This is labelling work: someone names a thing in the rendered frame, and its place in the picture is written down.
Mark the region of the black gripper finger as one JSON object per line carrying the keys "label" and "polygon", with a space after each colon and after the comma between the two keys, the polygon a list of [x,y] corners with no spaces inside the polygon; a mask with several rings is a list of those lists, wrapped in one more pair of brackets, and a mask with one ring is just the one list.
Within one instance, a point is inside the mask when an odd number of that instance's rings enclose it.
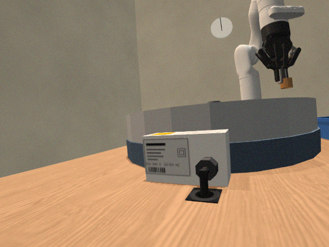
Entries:
{"label": "black gripper finger", "polygon": [[281,69],[281,56],[279,50],[279,43],[273,45],[275,51],[275,58],[272,59],[266,54],[265,47],[263,46],[259,49],[255,55],[260,59],[260,61],[266,66],[267,69],[273,69],[275,75],[275,82],[277,84],[283,83],[283,74]]}
{"label": "black gripper finger", "polygon": [[281,69],[282,69],[282,74],[283,74],[283,78],[288,78],[288,68],[290,66],[293,66],[300,51],[301,48],[295,48],[294,46],[291,47],[290,49],[290,56],[288,57],[288,43],[283,43],[282,44],[283,47],[283,57],[281,58]]}

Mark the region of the blue open tray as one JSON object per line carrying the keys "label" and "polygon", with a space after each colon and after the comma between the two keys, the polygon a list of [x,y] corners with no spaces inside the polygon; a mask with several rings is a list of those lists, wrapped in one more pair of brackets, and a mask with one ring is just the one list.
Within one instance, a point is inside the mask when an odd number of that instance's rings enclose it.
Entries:
{"label": "blue open tray", "polygon": [[318,127],[320,128],[321,138],[329,140],[329,116],[317,117]]}

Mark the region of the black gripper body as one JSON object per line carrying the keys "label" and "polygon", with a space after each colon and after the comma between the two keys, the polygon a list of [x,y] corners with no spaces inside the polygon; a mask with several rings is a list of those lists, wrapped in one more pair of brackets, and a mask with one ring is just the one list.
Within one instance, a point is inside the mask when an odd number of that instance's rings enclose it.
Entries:
{"label": "black gripper body", "polygon": [[279,43],[280,56],[283,57],[283,43],[288,43],[288,53],[293,45],[290,40],[290,27],[287,21],[277,21],[265,25],[261,29],[261,36],[266,53],[272,58],[275,58],[273,45]]}

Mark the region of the bronze bushing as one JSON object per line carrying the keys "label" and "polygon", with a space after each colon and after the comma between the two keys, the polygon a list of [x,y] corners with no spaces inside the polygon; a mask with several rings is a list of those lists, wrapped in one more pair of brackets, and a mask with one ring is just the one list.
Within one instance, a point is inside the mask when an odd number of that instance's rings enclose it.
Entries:
{"label": "bronze bushing", "polygon": [[292,78],[283,78],[283,83],[280,84],[281,89],[288,89],[293,87]]}

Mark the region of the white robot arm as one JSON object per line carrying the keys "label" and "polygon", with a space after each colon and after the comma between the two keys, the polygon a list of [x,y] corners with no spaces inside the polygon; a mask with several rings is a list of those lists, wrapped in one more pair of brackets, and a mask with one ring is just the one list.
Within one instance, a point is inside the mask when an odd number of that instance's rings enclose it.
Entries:
{"label": "white robot arm", "polygon": [[287,21],[305,14],[302,6],[285,6],[284,0],[251,0],[249,45],[239,45],[234,53],[236,72],[240,80],[241,100],[262,99],[259,72],[252,67],[262,48],[261,29],[272,22]]}

